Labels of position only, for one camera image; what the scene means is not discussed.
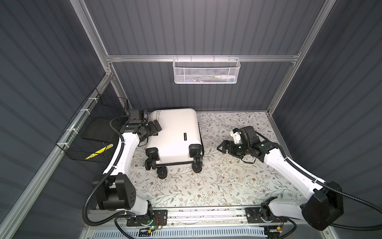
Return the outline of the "black hard-shell suitcase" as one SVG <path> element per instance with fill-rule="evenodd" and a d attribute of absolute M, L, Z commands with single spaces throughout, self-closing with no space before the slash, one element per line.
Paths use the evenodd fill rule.
<path fill-rule="evenodd" d="M 155 110 L 149 120 L 157 120 L 162 130 L 148 138 L 145 169 L 156 170 L 160 179 L 165 179 L 171 169 L 188 165 L 194 173 L 200 173 L 204 146 L 196 111 L 191 108 Z"/>

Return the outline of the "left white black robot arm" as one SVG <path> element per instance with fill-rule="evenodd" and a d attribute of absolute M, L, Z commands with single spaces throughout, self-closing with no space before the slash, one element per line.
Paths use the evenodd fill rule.
<path fill-rule="evenodd" d="M 111 162 L 101 176 L 93 180 L 93 190 L 83 207 L 83 219 L 90 226 L 99 226 L 119 216 L 130 216 L 153 220 L 152 204 L 137 196 L 136 188 L 128 177 L 129 167 L 141 141 L 162 130 L 155 119 L 130 119 L 128 116 L 117 117 L 109 126 L 118 136 L 118 145 Z M 115 213 L 101 221 L 92 221 L 88 217 L 88 205 L 95 197 L 101 210 Z"/>

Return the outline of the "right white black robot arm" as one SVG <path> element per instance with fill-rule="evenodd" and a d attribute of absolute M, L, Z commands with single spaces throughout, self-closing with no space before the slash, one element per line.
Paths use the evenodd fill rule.
<path fill-rule="evenodd" d="M 326 183 L 309 173 L 287 157 L 281 146 L 265 140 L 251 147 L 224 140 L 217 150 L 239 159 L 245 155 L 253 156 L 275 169 L 304 196 L 303 200 L 284 200 L 272 196 L 261 203 L 261 219 L 270 223 L 277 217 L 305 220 L 314 229 L 323 231 L 344 214 L 341 187 Z"/>

